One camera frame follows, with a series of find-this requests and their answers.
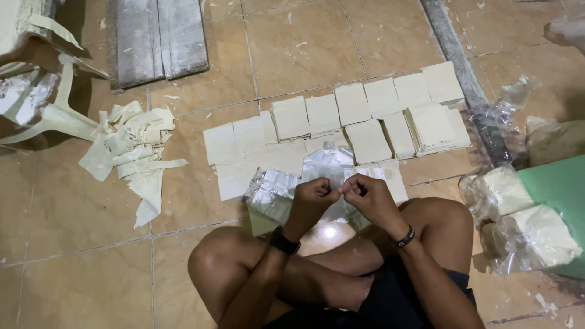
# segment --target wooden plank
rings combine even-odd
[[[159,0],[159,21],[167,79],[209,68],[198,0]]]
[[[112,90],[164,77],[157,0],[109,0]]]

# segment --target green board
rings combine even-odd
[[[518,175],[536,204],[562,214],[571,236],[585,249],[585,155],[520,170]],[[585,279],[585,251],[551,272]]]

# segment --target leg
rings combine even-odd
[[[226,227],[208,234],[191,253],[189,276],[217,323],[266,248],[265,242],[239,228]],[[372,277],[338,273],[303,257],[293,256],[285,269],[278,298],[290,304],[308,303],[357,311],[372,280]],[[267,320],[288,310],[291,307],[278,301],[273,304]]]
[[[415,199],[401,209],[401,214],[441,267],[469,273],[473,219],[463,204],[435,197]],[[343,245],[307,258],[337,272],[360,276],[374,272],[384,258],[395,253],[386,232],[371,225]]]

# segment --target white debris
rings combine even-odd
[[[574,322],[573,316],[569,316],[567,318],[567,321],[565,322],[565,327],[573,329],[573,322]]]
[[[168,108],[144,113],[138,101],[114,105],[109,115],[99,112],[95,142],[79,161],[97,180],[104,181],[117,166],[118,178],[130,181],[128,186],[142,198],[134,228],[161,213],[163,170],[187,164],[185,159],[161,161],[164,143],[171,137],[168,131],[174,128]]]
[[[553,318],[556,318],[558,316],[558,314],[556,313],[556,311],[559,309],[558,307],[556,307],[556,305],[554,303],[551,304],[547,304],[544,297],[542,297],[541,294],[536,294],[536,300],[542,305],[542,310],[545,313],[548,312],[552,312],[553,314]]]

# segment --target person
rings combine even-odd
[[[296,255],[301,237],[343,194],[370,225],[325,253]],[[221,328],[484,328],[467,288],[471,213],[442,198],[399,210],[384,180],[357,174],[331,190],[299,184],[270,243],[218,228],[193,249],[189,276]]]

